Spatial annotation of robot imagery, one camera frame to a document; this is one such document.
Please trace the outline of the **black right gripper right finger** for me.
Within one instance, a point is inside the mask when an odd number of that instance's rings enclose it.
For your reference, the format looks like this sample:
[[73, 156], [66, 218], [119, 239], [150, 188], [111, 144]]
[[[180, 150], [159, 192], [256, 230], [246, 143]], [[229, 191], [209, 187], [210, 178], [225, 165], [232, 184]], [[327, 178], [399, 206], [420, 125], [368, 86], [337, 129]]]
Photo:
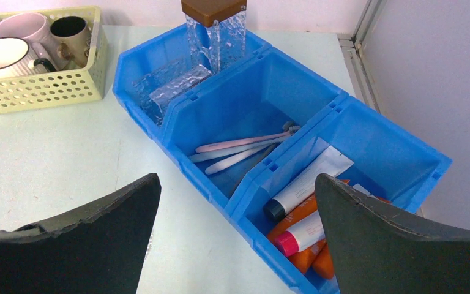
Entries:
[[341, 293], [470, 293], [470, 230], [316, 177], [318, 212]]

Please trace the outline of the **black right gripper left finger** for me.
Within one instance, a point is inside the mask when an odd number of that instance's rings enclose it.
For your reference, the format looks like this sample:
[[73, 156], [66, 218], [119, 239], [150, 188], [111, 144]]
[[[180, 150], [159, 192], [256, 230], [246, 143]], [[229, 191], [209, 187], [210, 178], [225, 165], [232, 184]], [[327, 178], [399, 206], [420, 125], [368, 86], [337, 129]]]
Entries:
[[0, 293], [135, 293], [161, 191], [150, 173], [65, 213], [0, 230]]

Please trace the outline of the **white ribbed mug black rim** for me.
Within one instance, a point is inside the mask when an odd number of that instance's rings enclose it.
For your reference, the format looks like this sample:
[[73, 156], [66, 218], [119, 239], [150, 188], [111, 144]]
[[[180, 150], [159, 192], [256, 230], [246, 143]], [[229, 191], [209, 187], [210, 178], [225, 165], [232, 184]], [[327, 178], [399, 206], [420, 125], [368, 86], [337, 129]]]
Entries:
[[0, 78], [56, 72], [58, 68], [46, 49], [37, 42], [18, 37], [0, 38]]

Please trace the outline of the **pink mug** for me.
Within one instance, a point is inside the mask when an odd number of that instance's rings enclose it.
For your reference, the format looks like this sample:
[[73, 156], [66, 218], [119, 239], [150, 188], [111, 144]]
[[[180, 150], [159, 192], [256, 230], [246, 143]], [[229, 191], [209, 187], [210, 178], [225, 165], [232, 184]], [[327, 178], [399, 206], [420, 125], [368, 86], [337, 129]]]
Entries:
[[69, 61], [58, 56], [57, 49], [61, 43], [52, 35], [50, 25], [48, 18], [40, 13], [19, 13], [0, 21], [0, 38], [17, 37], [29, 43], [40, 43], [57, 70], [62, 70]]

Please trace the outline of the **clear container with brown lid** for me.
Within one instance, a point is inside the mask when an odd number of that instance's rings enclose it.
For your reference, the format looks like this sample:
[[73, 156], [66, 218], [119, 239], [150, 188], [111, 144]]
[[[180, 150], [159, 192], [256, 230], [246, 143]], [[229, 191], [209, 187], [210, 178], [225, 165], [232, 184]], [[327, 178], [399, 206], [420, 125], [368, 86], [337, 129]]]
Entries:
[[247, 1], [183, 0], [192, 64], [212, 75], [244, 57]]

